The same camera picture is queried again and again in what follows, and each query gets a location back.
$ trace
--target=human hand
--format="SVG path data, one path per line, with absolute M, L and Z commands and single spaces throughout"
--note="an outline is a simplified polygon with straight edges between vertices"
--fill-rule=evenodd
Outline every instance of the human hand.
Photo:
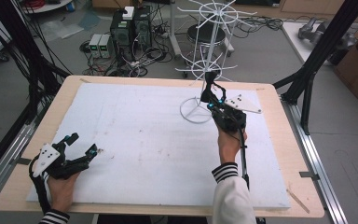
M 68 179 L 55 179 L 50 176 L 48 178 L 48 188 L 51 194 L 51 208 L 60 212 L 67 213 L 71 208 L 74 187 L 80 172 L 71 175 Z
M 219 137 L 217 138 L 217 145 L 219 146 L 220 163 L 235 162 L 235 156 L 241 148 L 240 134 L 225 133 L 217 124 Z M 243 130 L 243 140 L 247 139 L 247 134 Z

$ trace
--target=sleeve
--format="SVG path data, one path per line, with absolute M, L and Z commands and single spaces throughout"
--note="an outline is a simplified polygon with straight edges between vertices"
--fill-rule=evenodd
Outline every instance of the sleeve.
M 69 221 L 69 215 L 54 209 L 46 212 L 39 224 L 66 224 Z
M 213 198 L 213 224 L 255 224 L 246 181 L 238 176 L 238 165 L 228 162 L 212 171 L 217 182 Z

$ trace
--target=wire spiral rack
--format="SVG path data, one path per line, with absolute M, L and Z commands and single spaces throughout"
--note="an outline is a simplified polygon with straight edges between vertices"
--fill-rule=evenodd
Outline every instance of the wire spiral rack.
M 228 81 L 232 81 L 226 77 L 223 77 L 224 70 L 237 67 L 237 65 L 225 67 L 228 48 L 226 48 L 224 54 L 222 52 L 220 53 L 219 56 L 217 56 L 214 60 L 212 60 L 213 50 L 216 43 L 217 31 L 218 29 L 220 29 L 220 27 L 224 28 L 227 31 L 228 45 L 229 45 L 229 43 L 231 43 L 231 38 L 233 36 L 234 29 L 237 26 L 237 22 L 241 22 L 245 25 L 254 27 L 253 25 L 240 20 L 240 14 L 251 16 L 254 15 L 256 12 L 248 13 L 248 12 L 241 12 L 235 10 L 235 8 L 231 6 L 235 2 L 235 0 L 229 2 L 228 4 L 216 3 L 214 0 L 212 0 L 212 3 L 207 3 L 207 4 L 202 4 L 194 0 L 189 0 L 189 2 L 193 2 L 195 4 L 200 5 L 200 8 L 198 10 L 188 10 L 188 9 L 181 9 L 181 8 L 178 9 L 183 12 L 200 14 L 199 24 L 197 26 L 196 43 L 194 45 L 194 51 L 193 51 L 194 52 L 193 60 L 191 61 L 186 56 L 181 54 L 182 58 L 184 58 L 186 63 L 188 64 L 188 68 L 186 69 L 175 68 L 175 70 L 184 73 L 191 72 L 196 77 L 196 79 L 192 84 L 194 84 L 197 80 L 204 78 L 205 73 L 212 72 L 212 71 L 218 73 L 216 79 L 223 78 Z M 200 47 L 200 59 L 196 60 L 196 52 L 198 48 L 200 27 L 205 25 L 207 22 L 211 22 L 213 24 L 212 38 L 208 47 L 209 49 L 207 51 L 207 55 L 203 55 L 202 48 Z M 201 93 L 204 90 L 204 88 L 205 88 L 205 80 L 203 80 L 202 83 Z M 201 105 L 200 97 L 197 96 L 183 101 L 182 104 L 180 105 L 180 113 L 184 119 L 192 123 L 205 123 L 212 118 L 211 112 L 207 108 Z

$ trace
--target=chair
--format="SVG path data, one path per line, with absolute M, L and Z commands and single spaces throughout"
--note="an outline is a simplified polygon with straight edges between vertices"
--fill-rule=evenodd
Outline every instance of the chair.
M 207 22 L 204 25 L 200 27 L 200 29 L 197 29 L 197 24 L 192 25 L 187 30 L 187 39 L 197 45 L 200 46 L 200 53 L 203 56 L 203 59 L 205 60 L 208 54 L 208 49 L 211 46 L 211 39 L 213 34 L 213 23 Z M 226 33 L 221 29 L 220 27 L 217 29 L 216 39 L 214 41 L 215 46 L 219 46 L 224 43 L 224 40 L 226 39 Z M 194 57 L 194 50 L 190 51 L 186 57 L 193 61 L 195 60 Z

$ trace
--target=desk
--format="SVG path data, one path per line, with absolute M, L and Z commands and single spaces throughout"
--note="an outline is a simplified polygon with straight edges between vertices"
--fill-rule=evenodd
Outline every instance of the desk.
M 85 82 L 188 87 L 193 81 L 127 77 L 68 77 L 22 154 L 23 158 L 32 159 L 44 143 L 52 141 L 76 95 L 77 89 Z M 201 85 L 202 82 L 199 81 L 192 87 L 200 88 Z M 278 94 L 272 85 L 236 82 L 225 82 L 222 85 L 228 90 L 244 89 L 257 92 L 260 104 L 264 108 L 271 141 L 282 169 L 282 177 L 292 205 L 287 210 L 255 210 L 255 214 L 258 217 L 322 217 L 324 210 L 311 179 L 302 178 L 299 175 L 299 172 L 308 169 L 303 161 L 289 121 L 284 114 Z M 32 181 L 28 176 L 28 166 L 18 164 L 0 193 L 0 211 L 40 211 L 38 203 L 25 201 L 31 186 Z M 210 216 L 212 208 L 203 206 L 75 203 L 71 212 Z

